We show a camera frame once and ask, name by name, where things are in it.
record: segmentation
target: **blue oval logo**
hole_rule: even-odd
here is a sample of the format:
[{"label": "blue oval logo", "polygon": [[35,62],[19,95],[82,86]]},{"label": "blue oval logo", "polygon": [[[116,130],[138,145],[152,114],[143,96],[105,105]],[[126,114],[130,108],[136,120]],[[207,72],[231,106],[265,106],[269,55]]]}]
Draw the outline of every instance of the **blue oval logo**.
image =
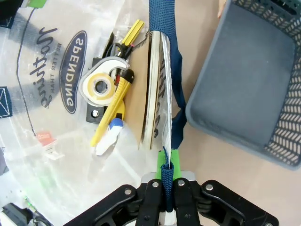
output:
[{"label": "blue oval logo", "polygon": [[76,111],[76,94],[85,65],[87,33],[78,32],[69,43],[59,73],[61,97],[70,114]]}]

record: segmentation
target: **tape dispenser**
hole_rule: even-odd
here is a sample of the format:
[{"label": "tape dispenser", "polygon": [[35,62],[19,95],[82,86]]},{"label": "tape dispenser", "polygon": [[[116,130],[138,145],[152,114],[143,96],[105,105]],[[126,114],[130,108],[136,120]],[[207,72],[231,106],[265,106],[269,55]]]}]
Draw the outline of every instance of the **tape dispenser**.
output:
[{"label": "tape dispenser", "polygon": [[[79,92],[87,101],[86,121],[99,123],[106,107],[113,100],[116,91],[115,73],[116,69],[125,71],[129,64],[122,58],[110,56],[100,60],[79,82]],[[124,102],[120,104],[116,117],[123,119],[125,114]]]}]

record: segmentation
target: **beige floor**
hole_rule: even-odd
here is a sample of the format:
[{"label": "beige floor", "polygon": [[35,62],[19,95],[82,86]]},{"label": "beige floor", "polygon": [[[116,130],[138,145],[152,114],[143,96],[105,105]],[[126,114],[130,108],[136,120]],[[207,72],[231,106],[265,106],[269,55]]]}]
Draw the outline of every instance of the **beige floor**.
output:
[{"label": "beige floor", "polygon": [[[179,48],[183,55],[183,88],[188,100],[208,52],[217,19],[218,0],[176,1]],[[195,172],[199,183],[215,179],[276,216],[281,226],[301,225],[301,169],[289,171],[185,127],[180,146],[182,170]],[[215,226],[203,219],[205,226]]]}]

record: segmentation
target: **yellow handle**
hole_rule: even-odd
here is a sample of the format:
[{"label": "yellow handle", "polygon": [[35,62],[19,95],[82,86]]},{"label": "yellow handle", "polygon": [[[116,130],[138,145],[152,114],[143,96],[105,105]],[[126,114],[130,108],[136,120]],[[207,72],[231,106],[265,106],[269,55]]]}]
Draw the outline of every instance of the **yellow handle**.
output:
[{"label": "yellow handle", "polygon": [[142,20],[136,20],[134,25],[131,27],[131,29],[123,39],[122,44],[124,44],[125,46],[131,45],[137,38],[143,26],[144,26],[144,22]]},{"label": "yellow handle", "polygon": [[131,82],[134,79],[134,73],[132,70],[126,70],[123,75],[125,73],[128,73],[128,71],[131,71],[132,73],[132,79],[127,79],[124,77],[120,77],[120,81],[117,87],[117,90],[113,96],[113,100],[111,101],[110,105],[108,106],[107,110],[105,111],[102,120],[100,121],[96,132],[91,140],[91,147],[95,147],[100,139],[102,138],[102,136],[104,135],[105,131],[107,130],[111,120],[115,117],[116,112],[118,110],[119,105],[121,104],[124,96],[126,95]]}]

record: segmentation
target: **cardboard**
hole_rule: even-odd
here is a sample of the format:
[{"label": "cardboard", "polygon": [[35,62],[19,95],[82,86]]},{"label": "cardboard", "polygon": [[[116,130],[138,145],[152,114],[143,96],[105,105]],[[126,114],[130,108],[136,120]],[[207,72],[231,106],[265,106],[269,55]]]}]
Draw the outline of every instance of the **cardboard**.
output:
[{"label": "cardboard", "polygon": [[131,54],[130,69],[135,73],[135,80],[124,99],[126,105],[125,122],[134,133],[137,143],[140,144],[145,105],[147,98],[147,74],[149,39],[145,44]]}]

